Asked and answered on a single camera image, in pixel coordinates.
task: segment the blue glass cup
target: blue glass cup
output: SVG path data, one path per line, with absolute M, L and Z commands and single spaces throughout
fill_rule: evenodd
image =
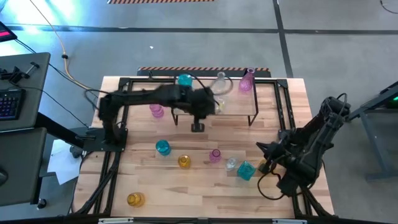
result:
M 160 140 L 156 143 L 156 150 L 160 153 L 160 155 L 168 156 L 172 151 L 172 148 L 170 147 L 169 142 L 166 140 Z
M 256 168 L 254 168 L 254 166 L 252 166 L 247 161 L 244 161 L 238 169 L 238 176 L 242 177 L 242 179 L 244 180 L 249 181 L 255 172 Z
M 179 75 L 178 76 L 178 84 L 192 86 L 192 76 L 189 74 Z

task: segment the wooden tabletop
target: wooden tabletop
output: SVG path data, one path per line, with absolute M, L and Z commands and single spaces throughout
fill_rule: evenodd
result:
M 112 91 L 118 88 L 120 77 L 104 77 L 101 89 Z M 311 111 L 305 91 L 304 80 L 288 79 L 289 92 L 296 127 L 302 127 L 311 120 Z M 154 84 L 135 83 L 134 89 L 154 88 Z M 284 94 L 281 92 L 285 109 Z M 113 217 L 211 217 L 211 218 L 293 218 L 292 199 L 283 197 L 278 201 L 268 200 L 260 195 L 257 181 L 258 171 L 250 181 L 236 175 L 236 169 L 227 172 L 225 167 L 229 157 L 248 161 L 257 166 L 263 153 L 255 145 L 256 141 L 277 140 L 279 119 L 276 110 L 274 87 L 258 84 L 257 97 L 259 114 L 251 127 L 247 116 L 209 116 L 202 123 L 204 133 L 191 133 L 191 116 L 180 116 L 178 126 L 174 125 L 170 108 L 165 108 L 161 119 L 152 117 L 149 106 L 132 106 L 129 109 L 127 128 L 129 137 L 126 150 L 122 153 L 116 183 Z M 97 115 L 93 127 L 101 127 Z M 155 144 L 166 139 L 172 147 L 169 156 L 161 156 Z M 209 153 L 219 149 L 223 159 L 212 164 Z M 192 160 L 191 168 L 183 170 L 177 163 L 178 156 L 186 154 Z M 78 179 L 74 209 L 79 209 L 98 185 L 104 153 L 94 152 L 81 167 Z M 278 166 L 276 172 L 283 174 Z M 278 197 L 278 179 L 266 176 L 261 182 L 262 191 L 271 197 Z M 103 197 L 103 210 L 108 188 Z M 146 203 L 140 208 L 127 204 L 127 196 L 142 192 Z M 312 193 L 333 213 L 325 171 L 322 169 Z

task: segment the white paper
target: white paper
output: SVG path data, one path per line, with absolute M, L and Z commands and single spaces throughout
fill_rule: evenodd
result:
M 55 172 L 61 185 L 79 176 L 81 157 L 73 158 L 70 145 L 62 140 L 55 140 L 51 151 L 47 172 Z

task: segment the gray floor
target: gray floor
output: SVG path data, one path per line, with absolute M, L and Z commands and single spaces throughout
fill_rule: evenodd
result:
M 107 5 L 105 0 L 37 1 L 57 25 L 93 27 L 184 27 L 276 29 L 272 0 L 216 0 L 209 3 Z M 398 4 L 385 0 L 391 9 Z M 386 12 L 378 0 L 280 0 L 286 29 L 398 29 L 398 15 Z M 18 8 L 10 0 L 0 21 L 45 24 L 30 4 Z M 50 52 L 51 63 L 62 69 L 62 50 L 52 32 L 32 27 L 17 31 L 19 39 L 38 52 Z M 269 67 L 273 77 L 286 77 L 278 34 L 188 34 L 132 32 L 60 32 L 75 78 L 99 88 L 105 75 L 134 75 L 145 66 Z M 295 78 L 304 78 L 312 113 L 322 100 L 347 92 L 357 108 L 379 90 L 397 81 L 396 35 L 286 35 Z M 0 44 L 0 55 L 28 53 L 15 42 Z M 82 91 L 51 68 L 45 91 L 90 124 L 93 110 Z M 80 127 L 70 115 L 43 97 L 40 112 L 68 128 Z M 386 119 L 374 118 L 376 124 Z M 396 118 L 388 118 L 396 124 Z M 396 157 L 394 138 L 386 139 Z M 325 154 L 326 175 L 335 213 L 344 218 L 398 222 L 398 179 L 367 183 L 364 175 L 380 168 L 362 124 L 354 120 L 336 135 Z M 58 186 L 44 181 L 46 209 L 31 205 L 0 208 L 0 220 L 66 214 L 73 182 Z

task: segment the pink glass bottle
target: pink glass bottle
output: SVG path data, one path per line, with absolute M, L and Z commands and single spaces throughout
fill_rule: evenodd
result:
M 254 68 L 248 68 L 246 70 L 246 74 L 242 77 L 241 81 L 239 82 L 239 89 L 241 91 L 250 91 L 253 88 L 253 81 L 254 81 Z
M 149 105 L 149 109 L 155 118 L 162 118 L 164 115 L 163 107 L 160 105 Z
M 210 162 L 212 162 L 212 163 L 219 162 L 221 160 L 220 150 L 215 149 L 215 150 L 211 151 L 209 154 L 209 158 L 210 158 Z

